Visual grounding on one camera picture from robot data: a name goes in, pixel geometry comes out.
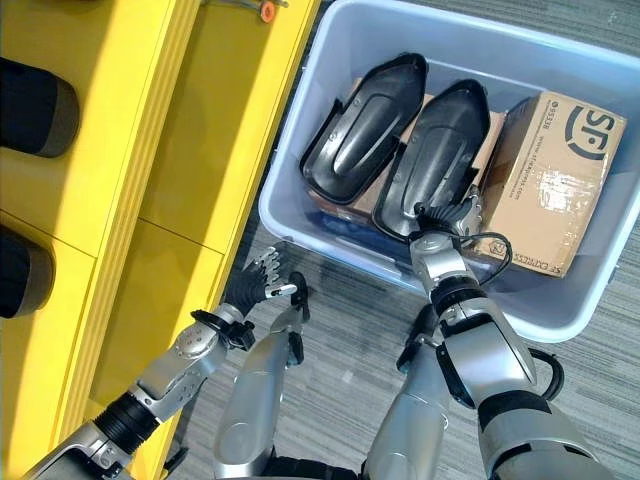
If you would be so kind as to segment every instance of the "yellow cabinet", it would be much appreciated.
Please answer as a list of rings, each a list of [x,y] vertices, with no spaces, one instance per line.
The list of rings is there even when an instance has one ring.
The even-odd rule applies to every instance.
[[[2,321],[2,463],[16,478],[54,444],[60,399],[95,259],[6,214],[2,224],[38,243],[55,258],[46,308]]]
[[[124,393],[205,307],[222,255],[138,220],[91,389],[92,412]],[[152,478],[164,463],[177,418],[136,453],[135,478]]]
[[[215,0],[0,5],[2,55],[69,81],[82,115],[60,158],[0,149],[0,220],[20,219],[89,262],[67,298],[66,342],[31,348],[36,330],[3,329],[3,348],[29,344],[15,349],[29,374],[16,367],[6,380],[19,399],[2,407],[7,476],[126,390],[191,310],[219,300],[318,5],[289,2],[269,25]],[[53,300],[38,318],[61,315]],[[36,365],[58,363],[57,388],[40,390]],[[32,401],[55,405],[39,418],[49,421],[13,428],[29,425],[23,398],[36,391]],[[176,422],[137,452],[134,477],[158,478]]]

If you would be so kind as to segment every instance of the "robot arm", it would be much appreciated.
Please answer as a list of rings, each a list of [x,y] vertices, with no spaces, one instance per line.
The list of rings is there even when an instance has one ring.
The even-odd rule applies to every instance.
[[[474,210],[456,222],[423,222],[412,239],[412,265],[429,297],[423,312],[429,320],[398,361],[407,378],[371,447],[365,480],[433,478],[446,428],[444,389],[478,410],[490,480],[613,480],[569,419],[545,398],[547,392],[535,393],[529,349],[460,254],[459,240],[469,238]],[[444,337],[440,345],[432,339],[436,325]]]
[[[30,479],[128,478],[123,468],[160,423],[188,403],[233,348],[249,350],[255,339],[245,315],[258,302],[297,292],[274,286],[281,264],[270,247],[231,282],[225,302],[213,312],[192,313],[195,322],[135,380],[122,396],[42,459]]]

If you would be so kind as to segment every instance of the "yellow shelf panel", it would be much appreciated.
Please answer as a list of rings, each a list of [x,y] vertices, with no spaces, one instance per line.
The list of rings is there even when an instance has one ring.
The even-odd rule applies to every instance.
[[[0,212],[3,225],[48,248],[55,281],[41,310],[2,321],[3,478],[17,478],[55,445],[52,432],[95,259]]]
[[[120,280],[91,389],[88,413],[124,393],[144,368],[193,322],[208,303],[222,255],[139,220]],[[138,480],[156,478],[178,417],[162,425],[136,453]]]
[[[44,159],[1,150],[5,211],[98,256],[114,195],[122,193],[117,192],[121,176],[130,163],[145,163],[132,151],[142,137],[153,136],[140,131],[146,126],[141,119],[154,108],[148,101],[156,101],[149,98],[156,70],[171,68],[160,65],[159,58],[169,20],[183,9],[171,0],[3,2],[2,55],[64,78],[78,92],[81,107],[78,136],[63,156]],[[187,38],[191,22],[182,27]],[[179,59],[164,62],[179,68]],[[153,152],[147,156],[150,165]]]
[[[289,2],[271,25],[215,2],[200,9],[142,218],[235,250],[318,4]]]

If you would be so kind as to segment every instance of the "robotic hand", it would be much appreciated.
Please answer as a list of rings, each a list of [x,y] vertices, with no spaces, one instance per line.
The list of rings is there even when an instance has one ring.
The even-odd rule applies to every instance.
[[[281,252],[269,247],[254,259],[228,286],[224,302],[213,312],[192,312],[195,322],[183,330],[169,350],[157,358],[129,390],[111,403],[95,420],[78,428],[26,475],[30,479],[128,478],[123,468],[136,449],[160,425],[171,418],[198,392],[204,381],[224,362],[227,351],[253,346],[253,324],[244,317],[259,302],[292,296],[292,307],[271,327],[263,340],[279,342],[278,350],[289,364],[302,362],[301,321],[308,317],[304,277],[293,272],[286,284],[277,283],[283,261]],[[263,342],[255,349],[264,350]],[[237,385],[246,394],[278,396],[277,380],[266,385],[266,377],[251,376],[260,365],[247,362]],[[237,431],[229,433],[233,442]]]

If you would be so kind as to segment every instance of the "black cable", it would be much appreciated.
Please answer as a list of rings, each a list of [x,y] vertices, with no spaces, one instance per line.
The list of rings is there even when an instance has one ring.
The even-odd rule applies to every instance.
[[[542,360],[544,363],[549,365],[552,370],[551,381],[549,382],[549,386],[541,395],[542,398],[550,402],[554,398],[558,396],[560,390],[564,385],[564,369],[562,365],[558,361],[555,355],[551,355],[547,352],[543,352],[542,350],[538,350],[537,348],[529,348],[529,352],[533,358],[537,358],[538,360]]]
[[[495,272],[493,272],[491,275],[489,275],[487,278],[485,278],[480,282],[480,285],[484,286],[492,282],[496,278],[498,278],[502,274],[502,272],[504,272],[507,269],[507,267],[511,265],[511,261],[513,260],[513,249],[511,247],[511,242],[509,241],[509,239],[504,235],[502,235],[501,233],[497,233],[497,232],[476,233],[473,235],[468,235],[466,237],[460,237],[460,241],[461,243],[466,243],[466,242],[478,240],[480,238],[498,239],[504,244],[504,247],[505,247],[505,254],[504,254],[504,257],[502,257],[500,266],[498,266]]]

